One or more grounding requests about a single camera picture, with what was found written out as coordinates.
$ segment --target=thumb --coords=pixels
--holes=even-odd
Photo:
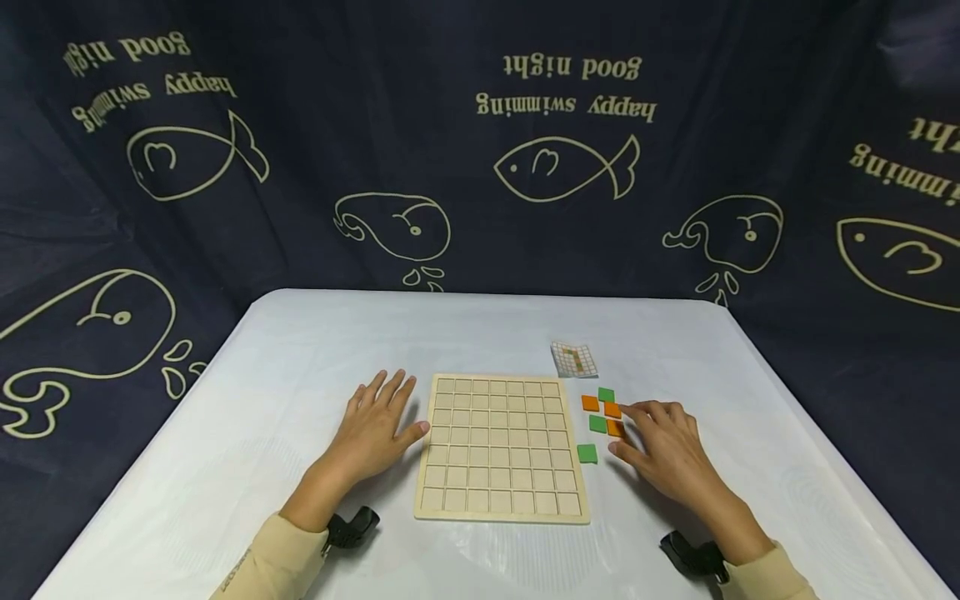
[[[425,436],[427,431],[430,431],[430,423],[425,420],[418,421],[401,431],[400,435],[396,436],[396,445],[399,446],[400,452],[405,452],[407,448]]]

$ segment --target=right hand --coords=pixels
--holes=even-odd
[[[625,440],[611,443],[610,452],[657,490],[698,515],[733,496],[700,443],[697,420],[679,402],[651,400],[620,409],[636,423],[646,452]]]

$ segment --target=white table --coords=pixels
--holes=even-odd
[[[684,512],[639,486],[576,404],[677,399],[708,452],[825,600],[954,598],[803,412],[730,314],[692,300],[283,290],[256,302],[73,544],[39,599],[206,598],[320,455],[379,369],[555,374],[552,340],[589,344],[599,379],[566,380],[592,523],[416,521],[419,448],[348,499],[376,537],[331,554],[317,598],[710,598],[658,549]]]

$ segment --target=wooden grid board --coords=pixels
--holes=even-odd
[[[414,517],[590,522],[560,379],[438,373],[427,419]]]

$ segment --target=fish drawing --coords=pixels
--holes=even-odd
[[[270,161],[256,147],[247,124],[228,111],[229,137],[190,127],[150,127],[127,142],[133,178],[151,198],[170,202],[193,196],[219,180],[236,158],[263,183]]]
[[[609,177],[613,199],[634,188],[634,166],[640,159],[635,135],[610,160],[587,144],[549,135],[520,144],[493,166],[511,192],[531,203],[551,203],[570,196],[603,177]]]
[[[363,242],[368,236],[384,252],[413,263],[442,256],[450,246],[450,220],[430,198],[390,192],[350,194],[333,207],[333,223],[346,237]],[[415,265],[403,277],[408,287],[419,285],[423,276],[439,279],[443,269]],[[426,281],[430,291],[444,290],[437,281]]]
[[[727,306],[727,294],[740,293],[732,271],[748,275],[763,271],[782,234],[783,211],[777,203],[764,196],[736,194],[702,206],[679,231],[666,232],[661,242],[665,248],[688,250],[703,245],[704,256],[718,267],[694,291],[705,294],[716,288],[714,301]]]
[[[892,298],[960,312],[960,239],[886,219],[837,222],[837,247],[847,267]]]
[[[140,314],[133,306],[149,306]],[[57,294],[0,331],[0,341],[30,340],[32,329],[57,331],[57,364],[21,370],[3,383],[0,411],[16,416],[3,425],[8,434],[21,439],[50,435],[57,426],[57,412],[69,401],[70,377],[105,380],[129,375],[142,368],[160,350],[177,318],[177,305],[170,291],[155,277],[133,269],[114,269],[93,276]],[[107,359],[93,348],[106,348]],[[164,360],[186,358],[193,343],[180,340],[163,354]],[[199,374],[201,365],[194,363]],[[186,381],[173,368],[161,370],[167,394],[178,399]]]

